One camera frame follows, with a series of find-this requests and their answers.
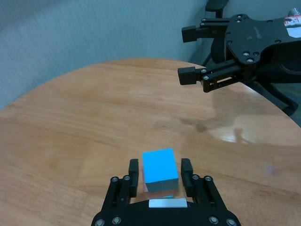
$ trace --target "white label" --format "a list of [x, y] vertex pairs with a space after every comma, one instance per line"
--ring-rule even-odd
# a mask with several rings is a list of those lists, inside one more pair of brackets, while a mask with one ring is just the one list
[[[290, 19], [289, 21], [284, 21], [285, 27], [292, 25], [301, 25], [301, 16], [290, 16], [286, 19]], [[288, 35], [293, 38], [301, 38], [301, 27], [289, 27], [286, 28]]]
[[187, 208], [187, 201], [182, 199], [150, 199], [149, 208]]

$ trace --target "wood grain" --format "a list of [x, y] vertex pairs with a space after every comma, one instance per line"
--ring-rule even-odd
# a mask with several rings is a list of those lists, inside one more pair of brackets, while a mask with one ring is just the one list
[[[92, 65], [0, 111], [0, 225], [90, 225], [109, 179], [168, 147], [178, 169], [190, 158], [195, 173], [214, 177], [242, 225], [299, 225], [301, 129], [241, 83], [180, 86], [177, 68], [191, 65]], [[133, 202], [144, 199], [141, 181]]]

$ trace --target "blue cube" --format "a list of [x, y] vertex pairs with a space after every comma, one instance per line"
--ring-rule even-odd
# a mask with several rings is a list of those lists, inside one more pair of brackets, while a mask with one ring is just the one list
[[149, 192], [175, 190], [179, 176], [172, 148], [142, 154], [144, 181]]

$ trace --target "round table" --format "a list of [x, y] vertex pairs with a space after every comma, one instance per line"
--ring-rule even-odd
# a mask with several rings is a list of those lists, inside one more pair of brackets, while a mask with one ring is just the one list
[[[129, 160], [173, 148], [244, 226], [301, 222], [301, 129], [237, 83], [181, 86], [192, 64], [127, 59], [51, 80], [0, 111], [0, 225], [90, 225]], [[179, 180], [177, 197], [185, 197]], [[137, 202], [144, 199], [142, 176]]]

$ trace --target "robotic arm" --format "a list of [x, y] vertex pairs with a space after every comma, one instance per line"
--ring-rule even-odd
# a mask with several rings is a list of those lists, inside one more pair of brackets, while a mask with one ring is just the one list
[[224, 37], [226, 61], [206, 69], [179, 68], [180, 84], [200, 81], [204, 92], [210, 92], [254, 76], [274, 83], [301, 82], [301, 70], [289, 66], [292, 61], [299, 66], [301, 61], [300, 19], [257, 21], [239, 14], [232, 18], [204, 18], [198, 27], [182, 28], [183, 42]]
[[185, 191], [193, 202], [183, 208], [152, 208], [149, 200], [130, 204], [138, 187], [138, 159], [130, 161], [128, 175], [112, 177], [103, 207], [91, 226], [240, 226], [227, 210], [213, 178], [193, 174], [189, 159], [182, 159], [181, 176]]

